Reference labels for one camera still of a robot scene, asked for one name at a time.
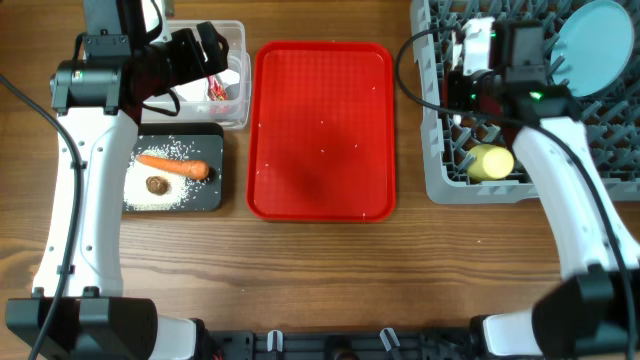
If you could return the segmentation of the red snack wrapper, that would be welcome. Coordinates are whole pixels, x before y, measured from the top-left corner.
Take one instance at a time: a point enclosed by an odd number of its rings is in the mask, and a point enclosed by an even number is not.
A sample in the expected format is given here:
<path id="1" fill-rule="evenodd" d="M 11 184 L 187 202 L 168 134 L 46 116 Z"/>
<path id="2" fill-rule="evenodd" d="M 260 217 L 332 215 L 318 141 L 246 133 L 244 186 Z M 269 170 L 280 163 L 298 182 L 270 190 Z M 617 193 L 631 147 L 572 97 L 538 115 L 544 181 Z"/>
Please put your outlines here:
<path id="1" fill-rule="evenodd" d="M 211 101 L 227 101 L 229 99 L 224 82 L 218 75 L 208 76 L 207 82 L 207 97 Z"/>

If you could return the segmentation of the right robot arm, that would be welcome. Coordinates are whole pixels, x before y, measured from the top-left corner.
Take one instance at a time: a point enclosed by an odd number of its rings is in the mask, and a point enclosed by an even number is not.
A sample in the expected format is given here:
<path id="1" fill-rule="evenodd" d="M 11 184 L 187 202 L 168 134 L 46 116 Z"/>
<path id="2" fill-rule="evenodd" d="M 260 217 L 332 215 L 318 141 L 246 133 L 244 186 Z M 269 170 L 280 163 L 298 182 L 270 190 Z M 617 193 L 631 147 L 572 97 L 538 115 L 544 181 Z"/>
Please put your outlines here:
<path id="1" fill-rule="evenodd" d="M 562 281 L 530 309 L 483 320 L 494 356 L 578 358 L 639 345 L 639 245 L 596 169 L 580 108 L 546 76 L 536 21 L 477 18 L 452 33 L 446 102 L 499 124 L 550 223 Z"/>

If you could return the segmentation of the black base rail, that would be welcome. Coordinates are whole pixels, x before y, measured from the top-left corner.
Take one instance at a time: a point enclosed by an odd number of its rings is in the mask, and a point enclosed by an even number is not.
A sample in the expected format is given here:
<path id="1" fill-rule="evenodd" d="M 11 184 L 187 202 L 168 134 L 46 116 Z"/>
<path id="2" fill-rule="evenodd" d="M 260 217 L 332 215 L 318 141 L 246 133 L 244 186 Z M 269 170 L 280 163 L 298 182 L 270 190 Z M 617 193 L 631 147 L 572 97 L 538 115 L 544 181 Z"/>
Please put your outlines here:
<path id="1" fill-rule="evenodd" d="M 215 331 L 213 359 L 223 360 L 482 360 L 494 356 L 464 328 L 403 332 L 268 333 Z"/>

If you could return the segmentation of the brown food scrap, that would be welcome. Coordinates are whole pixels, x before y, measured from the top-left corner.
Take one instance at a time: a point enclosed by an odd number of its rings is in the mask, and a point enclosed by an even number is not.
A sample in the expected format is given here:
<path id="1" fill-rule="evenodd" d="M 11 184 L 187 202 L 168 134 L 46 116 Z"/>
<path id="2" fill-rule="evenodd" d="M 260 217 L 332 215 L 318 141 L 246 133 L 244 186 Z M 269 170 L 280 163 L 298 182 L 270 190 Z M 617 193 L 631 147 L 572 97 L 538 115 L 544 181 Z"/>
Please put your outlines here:
<path id="1" fill-rule="evenodd" d="M 150 193 L 158 196 L 166 194 L 170 189 L 169 182 L 160 176 L 148 177 L 145 181 L 145 185 Z"/>

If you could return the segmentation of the grey dishwasher rack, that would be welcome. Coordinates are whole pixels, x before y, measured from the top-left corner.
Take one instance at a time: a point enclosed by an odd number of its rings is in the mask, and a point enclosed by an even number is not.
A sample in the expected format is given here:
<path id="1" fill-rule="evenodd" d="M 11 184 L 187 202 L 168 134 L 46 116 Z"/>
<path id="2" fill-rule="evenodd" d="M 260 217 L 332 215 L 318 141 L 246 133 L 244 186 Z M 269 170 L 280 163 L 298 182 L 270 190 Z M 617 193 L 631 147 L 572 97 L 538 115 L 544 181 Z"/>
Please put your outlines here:
<path id="1" fill-rule="evenodd" d="M 484 16 L 498 20 L 535 19 L 545 27 L 546 62 L 560 69 L 550 54 L 558 33 L 582 7 L 580 1 L 430 1 L 413 0 L 412 33 L 428 28 L 464 25 Z M 451 34 L 427 36 L 413 44 L 422 97 L 438 101 L 450 67 Z M 639 54 L 632 53 L 622 74 L 601 93 L 581 99 L 581 119 L 594 162 L 615 201 L 639 198 Z M 466 174 L 473 158 L 468 148 L 480 142 L 500 143 L 499 129 L 481 121 L 458 125 L 448 116 L 424 109 L 420 127 L 426 193 L 438 204 L 517 203 L 537 192 L 524 168 L 515 166 L 504 180 L 474 182 Z"/>

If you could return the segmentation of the clear plastic bin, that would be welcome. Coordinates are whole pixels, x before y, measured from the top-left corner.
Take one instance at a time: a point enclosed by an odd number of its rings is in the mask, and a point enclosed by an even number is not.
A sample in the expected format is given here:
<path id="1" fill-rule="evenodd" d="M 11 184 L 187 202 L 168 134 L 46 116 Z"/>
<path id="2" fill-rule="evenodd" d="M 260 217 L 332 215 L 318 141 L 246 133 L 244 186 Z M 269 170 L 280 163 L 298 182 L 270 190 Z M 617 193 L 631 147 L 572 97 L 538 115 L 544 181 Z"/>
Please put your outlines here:
<path id="1" fill-rule="evenodd" d="M 180 112 L 170 117 L 153 112 L 153 107 L 169 111 L 175 105 L 168 95 L 151 97 L 142 112 L 144 123 L 217 123 L 225 129 L 242 129 L 248 122 L 251 102 L 251 59 L 246 49 L 245 27 L 237 20 L 214 20 L 216 30 L 229 43 L 228 69 L 240 73 L 240 83 L 230 88 L 232 99 L 227 101 L 188 102 L 180 100 Z"/>

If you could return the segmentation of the red serving tray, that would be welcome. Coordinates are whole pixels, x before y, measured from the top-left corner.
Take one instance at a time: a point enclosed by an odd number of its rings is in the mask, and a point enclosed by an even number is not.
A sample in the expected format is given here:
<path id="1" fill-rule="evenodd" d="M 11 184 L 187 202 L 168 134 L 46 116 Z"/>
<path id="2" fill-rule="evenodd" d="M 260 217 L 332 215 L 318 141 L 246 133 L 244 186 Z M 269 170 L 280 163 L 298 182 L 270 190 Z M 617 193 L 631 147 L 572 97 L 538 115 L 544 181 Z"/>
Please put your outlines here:
<path id="1" fill-rule="evenodd" d="M 396 204 L 393 60 L 273 41 L 255 60 L 246 202 L 269 221 L 379 222 Z"/>

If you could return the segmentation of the yellow plastic cup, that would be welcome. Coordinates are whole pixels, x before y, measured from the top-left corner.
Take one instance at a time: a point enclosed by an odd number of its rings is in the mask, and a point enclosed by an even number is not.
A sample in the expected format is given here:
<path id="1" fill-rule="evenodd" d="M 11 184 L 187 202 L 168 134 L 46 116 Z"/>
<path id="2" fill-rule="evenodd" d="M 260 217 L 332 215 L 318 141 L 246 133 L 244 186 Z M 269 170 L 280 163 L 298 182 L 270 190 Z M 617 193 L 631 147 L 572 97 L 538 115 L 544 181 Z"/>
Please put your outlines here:
<path id="1" fill-rule="evenodd" d="M 473 147 L 469 154 L 473 161 L 467 168 L 467 175 L 475 181 L 493 181 L 507 177 L 513 170 L 515 159 L 503 147 L 481 144 Z"/>

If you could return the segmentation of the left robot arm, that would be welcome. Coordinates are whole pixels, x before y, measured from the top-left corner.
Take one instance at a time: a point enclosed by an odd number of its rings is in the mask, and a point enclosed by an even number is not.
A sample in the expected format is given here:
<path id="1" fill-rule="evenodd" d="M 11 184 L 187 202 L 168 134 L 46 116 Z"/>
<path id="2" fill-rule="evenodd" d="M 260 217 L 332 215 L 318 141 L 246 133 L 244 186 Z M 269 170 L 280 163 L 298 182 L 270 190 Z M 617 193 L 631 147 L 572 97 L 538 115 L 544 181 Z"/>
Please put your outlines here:
<path id="1" fill-rule="evenodd" d="M 50 80 L 44 118 L 59 139 L 47 248 L 27 298 L 8 301 L 6 326 L 48 359 L 218 359 L 199 319 L 162 316 L 123 293 L 119 257 L 125 177 L 151 97 L 218 74 L 227 40 L 210 22 L 148 28 L 138 1 L 87 1 L 86 28 Z"/>

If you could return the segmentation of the light blue plate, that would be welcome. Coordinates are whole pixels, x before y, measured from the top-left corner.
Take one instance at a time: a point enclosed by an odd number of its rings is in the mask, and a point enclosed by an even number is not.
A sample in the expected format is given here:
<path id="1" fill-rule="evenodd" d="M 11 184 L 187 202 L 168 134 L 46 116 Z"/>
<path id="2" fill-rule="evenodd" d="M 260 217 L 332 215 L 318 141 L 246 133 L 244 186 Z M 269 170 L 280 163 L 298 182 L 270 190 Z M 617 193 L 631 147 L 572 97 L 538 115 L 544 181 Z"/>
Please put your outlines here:
<path id="1" fill-rule="evenodd" d="M 561 64 L 551 78 L 556 84 L 566 80 L 575 97 L 595 94 L 622 74 L 634 40 L 631 17 L 622 5 L 612 0 L 585 4 L 559 31 L 551 60 Z"/>

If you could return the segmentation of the orange carrot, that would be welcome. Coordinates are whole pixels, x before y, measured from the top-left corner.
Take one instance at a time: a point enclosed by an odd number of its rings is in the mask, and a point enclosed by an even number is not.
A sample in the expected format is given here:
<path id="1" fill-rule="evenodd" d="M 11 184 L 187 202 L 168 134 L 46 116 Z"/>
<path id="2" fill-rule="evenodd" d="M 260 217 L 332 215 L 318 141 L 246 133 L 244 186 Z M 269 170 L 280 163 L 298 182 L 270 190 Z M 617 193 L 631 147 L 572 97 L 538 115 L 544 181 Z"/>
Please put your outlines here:
<path id="1" fill-rule="evenodd" d="M 137 161 L 146 166 L 181 175 L 192 180 L 204 180 L 209 175 L 209 165 L 200 160 L 182 161 L 150 155 L 138 155 Z"/>

